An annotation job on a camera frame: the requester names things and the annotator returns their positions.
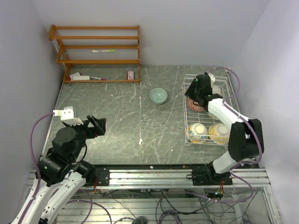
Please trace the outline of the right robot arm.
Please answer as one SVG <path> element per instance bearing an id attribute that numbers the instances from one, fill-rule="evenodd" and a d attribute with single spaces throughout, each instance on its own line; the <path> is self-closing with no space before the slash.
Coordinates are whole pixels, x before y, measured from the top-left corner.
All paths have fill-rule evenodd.
<path id="1" fill-rule="evenodd" d="M 205 72 L 197 75 L 185 92 L 185 96 L 193 100 L 206 112 L 214 115 L 227 128 L 224 134 L 228 142 L 228 151 L 212 162 L 212 170 L 207 171 L 207 181 L 215 185 L 222 180 L 222 174 L 237 166 L 258 163 L 264 153 L 263 131 L 261 121 L 250 119 L 231 107 L 218 93 L 213 93 L 214 76 Z"/>

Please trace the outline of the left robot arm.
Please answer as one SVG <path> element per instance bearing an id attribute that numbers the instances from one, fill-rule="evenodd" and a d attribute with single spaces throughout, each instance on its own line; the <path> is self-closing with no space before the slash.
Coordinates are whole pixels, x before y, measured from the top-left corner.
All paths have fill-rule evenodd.
<path id="1" fill-rule="evenodd" d="M 87 139 L 105 135 L 106 122 L 92 115 L 86 120 L 62 118 L 64 127 L 56 133 L 52 148 L 35 162 L 36 177 L 14 224 L 52 223 L 78 189 L 95 181 L 95 166 L 77 158 Z"/>

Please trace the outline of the orange blue patterned bowl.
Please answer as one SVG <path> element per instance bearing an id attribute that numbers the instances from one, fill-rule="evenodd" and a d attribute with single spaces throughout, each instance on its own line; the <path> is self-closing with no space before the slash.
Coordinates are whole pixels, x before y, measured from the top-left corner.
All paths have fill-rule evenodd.
<path id="1" fill-rule="evenodd" d="M 187 127 L 186 135 L 192 143 L 204 143 L 208 137 L 208 130 L 202 123 L 191 124 Z"/>

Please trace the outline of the pale green ribbed bowl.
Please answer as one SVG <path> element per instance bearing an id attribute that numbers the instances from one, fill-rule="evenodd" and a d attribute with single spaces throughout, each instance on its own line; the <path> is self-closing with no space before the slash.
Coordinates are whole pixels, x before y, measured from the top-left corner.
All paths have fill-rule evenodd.
<path id="1" fill-rule="evenodd" d="M 167 100 L 168 93 L 163 88 L 154 88 L 149 92 L 149 98 L 153 103 L 161 105 Z"/>

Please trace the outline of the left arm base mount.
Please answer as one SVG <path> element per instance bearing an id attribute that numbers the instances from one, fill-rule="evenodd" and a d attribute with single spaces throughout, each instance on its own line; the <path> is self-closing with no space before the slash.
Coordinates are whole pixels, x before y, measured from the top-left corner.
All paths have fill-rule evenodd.
<path id="1" fill-rule="evenodd" d="M 95 169 L 95 185 L 96 186 L 108 186 L 110 181 L 110 172 L 107 168 Z"/>

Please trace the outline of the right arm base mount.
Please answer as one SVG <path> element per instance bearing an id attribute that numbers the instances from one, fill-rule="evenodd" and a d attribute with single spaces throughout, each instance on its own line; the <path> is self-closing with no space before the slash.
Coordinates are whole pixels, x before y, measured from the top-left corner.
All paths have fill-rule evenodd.
<path id="1" fill-rule="evenodd" d="M 186 178 L 192 180 L 193 186 L 216 186 L 220 185 L 220 183 L 224 185 L 233 184 L 229 172 L 217 174 L 212 162 L 209 164 L 191 164 L 187 168 L 192 170 Z"/>

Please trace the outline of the blue yellow patterned bowl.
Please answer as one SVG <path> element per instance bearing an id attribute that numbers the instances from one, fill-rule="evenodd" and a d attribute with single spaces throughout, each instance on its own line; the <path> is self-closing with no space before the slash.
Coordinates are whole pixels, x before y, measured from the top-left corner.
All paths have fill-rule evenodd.
<path id="1" fill-rule="evenodd" d="M 208 129 L 210 139 L 219 145 L 225 145 L 229 141 L 230 130 L 223 124 L 213 124 Z"/>

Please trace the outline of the red patterned bowl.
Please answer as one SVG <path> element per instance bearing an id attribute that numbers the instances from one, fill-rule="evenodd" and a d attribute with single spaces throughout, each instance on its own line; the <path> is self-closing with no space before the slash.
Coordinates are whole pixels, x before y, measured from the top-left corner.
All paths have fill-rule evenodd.
<path id="1" fill-rule="evenodd" d="M 194 102 L 190 98 L 186 98 L 186 104 L 189 107 L 189 109 L 194 112 L 204 112 L 205 111 L 205 109 L 203 107 L 201 107 L 197 102 Z"/>

